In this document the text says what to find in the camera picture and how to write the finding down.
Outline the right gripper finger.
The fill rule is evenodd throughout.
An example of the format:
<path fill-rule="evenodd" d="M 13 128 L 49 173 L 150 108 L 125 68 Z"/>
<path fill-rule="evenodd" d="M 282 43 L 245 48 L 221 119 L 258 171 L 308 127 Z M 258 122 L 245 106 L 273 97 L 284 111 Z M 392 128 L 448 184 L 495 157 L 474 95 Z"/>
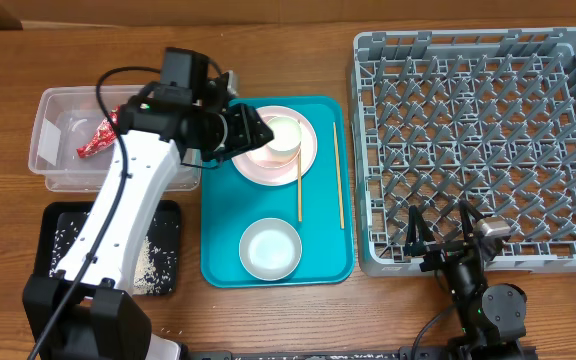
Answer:
<path fill-rule="evenodd" d="M 460 218 L 465 240 L 480 239 L 484 236 L 485 216 L 466 200 L 460 201 Z"/>
<path fill-rule="evenodd" d="M 407 244 L 414 245 L 422 242 L 435 242 L 433 232 L 425 222 L 417 206 L 409 207 Z"/>

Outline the cream cup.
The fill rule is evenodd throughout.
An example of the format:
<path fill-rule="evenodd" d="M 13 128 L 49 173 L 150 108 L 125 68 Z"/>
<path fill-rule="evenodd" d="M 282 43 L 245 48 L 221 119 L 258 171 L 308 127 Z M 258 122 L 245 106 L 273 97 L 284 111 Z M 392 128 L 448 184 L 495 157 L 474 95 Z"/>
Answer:
<path fill-rule="evenodd" d="M 300 148 L 302 131 L 300 123 L 291 117 L 276 116 L 267 125 L 272 130 L 274 138 L 267 144 L 274 157 L 294 156 Z"/>

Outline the wooden chopstick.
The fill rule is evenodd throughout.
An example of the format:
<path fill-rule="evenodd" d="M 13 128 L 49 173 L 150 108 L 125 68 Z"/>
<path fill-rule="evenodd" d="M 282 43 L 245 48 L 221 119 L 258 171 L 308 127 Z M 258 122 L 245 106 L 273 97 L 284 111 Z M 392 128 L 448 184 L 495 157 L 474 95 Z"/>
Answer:
<path fill-rule="evenodd" d="M 334 144 L 334 152 L 335 152 L 335 169 L 336 169 L 336 180 L 337 180 L 337 195 L 338 195 L 338 205 L 339 205 L 340 228 L 345 229 L 345 214 L 344 214 L 342 179 L 341 179 L 341 168 L 340 168 L 339 141 L 338 141 L 336 122 L 333 122 L 332 126 L 333 126 L 333 144 Z"/>
<path fill-rule="evenodd" d="M 297 128 L 299 130 L 299 147 L 297 153 L 297 219 L 301 223 L 303 221 L 303 200 L 302 200 L 302 139 L 303 132 L 301 130 L 301 122 L 297 121 Z"/>

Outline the grey bowl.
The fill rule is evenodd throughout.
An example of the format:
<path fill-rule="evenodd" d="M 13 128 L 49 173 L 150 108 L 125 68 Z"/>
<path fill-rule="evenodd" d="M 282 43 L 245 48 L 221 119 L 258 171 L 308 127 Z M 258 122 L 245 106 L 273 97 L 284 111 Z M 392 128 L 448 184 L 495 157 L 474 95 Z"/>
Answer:
<path fill-rule="evenodd" d="M 239 258 L 254 278 L 266 282 L 287 278 L 302 257 L 296 229 L 278 218 L 264 218 L 246 228 L 239 241 Z"/>

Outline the red snack wrapper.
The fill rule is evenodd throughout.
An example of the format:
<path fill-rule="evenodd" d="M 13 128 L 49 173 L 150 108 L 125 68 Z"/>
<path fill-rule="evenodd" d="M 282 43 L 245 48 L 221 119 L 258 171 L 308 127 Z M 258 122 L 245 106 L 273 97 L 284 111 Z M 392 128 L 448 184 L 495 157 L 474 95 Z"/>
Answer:
<path fill-rule="evenodd" d="M 91 140 L 86 145 L 76 149 L 77 155 L 80 158 L 91 157 L 107 149 L 114 143 L 116 134 L 113 130 L 113 125 L 118 124 L 118 110 L 119 107 L 115 107 L 110 112 L 110 118 L 104 118 L 97 127 Z"/>

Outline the rice pile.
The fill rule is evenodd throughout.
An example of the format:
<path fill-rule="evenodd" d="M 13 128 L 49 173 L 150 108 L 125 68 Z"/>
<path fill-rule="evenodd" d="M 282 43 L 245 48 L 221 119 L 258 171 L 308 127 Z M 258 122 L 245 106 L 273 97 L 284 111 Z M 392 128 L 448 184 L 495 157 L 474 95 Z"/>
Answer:
<path fill-rule="evenodd" d="M 57 216 L 51 239 L 50 277 L 55 275 L 59 261 L 73 245 L 87 217 L 87 211 Z M 134 295 L 163 296 L 174 291 L 181 229 L 178 209 L 156 210 L 138 256 Z"/>

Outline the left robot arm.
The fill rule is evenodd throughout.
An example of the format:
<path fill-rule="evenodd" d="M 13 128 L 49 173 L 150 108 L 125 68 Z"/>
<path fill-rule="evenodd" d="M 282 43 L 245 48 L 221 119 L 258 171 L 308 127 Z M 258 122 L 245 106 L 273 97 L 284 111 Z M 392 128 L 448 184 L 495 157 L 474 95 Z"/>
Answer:
<path fill-rule="evenodd" d="M 184 359 L 185 345 L 154 334 L 133 299 L 146 234 L 188 150 L 206 170 L 258 149 L 271 129 L 236 100 L 235 77 L 209 56 L 169 47 L 155 79 L 104 117 L 114 152 L 90 213 L 53 276 L 32 275 L 22 303 L 31 358 Z"/>

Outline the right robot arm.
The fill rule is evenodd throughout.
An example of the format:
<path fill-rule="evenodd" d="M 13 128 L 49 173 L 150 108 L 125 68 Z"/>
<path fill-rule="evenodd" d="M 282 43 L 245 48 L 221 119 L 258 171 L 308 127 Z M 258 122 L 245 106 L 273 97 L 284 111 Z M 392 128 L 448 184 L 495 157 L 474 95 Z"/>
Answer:
<path fill-rule="evenodd" d="M 456 312 L 463 335 L 452 338 L 436 359 L 535 359 L 521 346 L 526 335 L 527 295 L 509 283 L 489 285 L 485 266 L 503 249 L 511 228 L 501 217 L 485 216 L 471 203 L 458 203 L 463 239 L 438 243 L 416 206 L 409 208 L 404 254 L 420 257 L 422 272 L 442 275 L 452 304 L 431 319 L 416 336 L 409 357 L 421 354 L 425 333 Z"/>

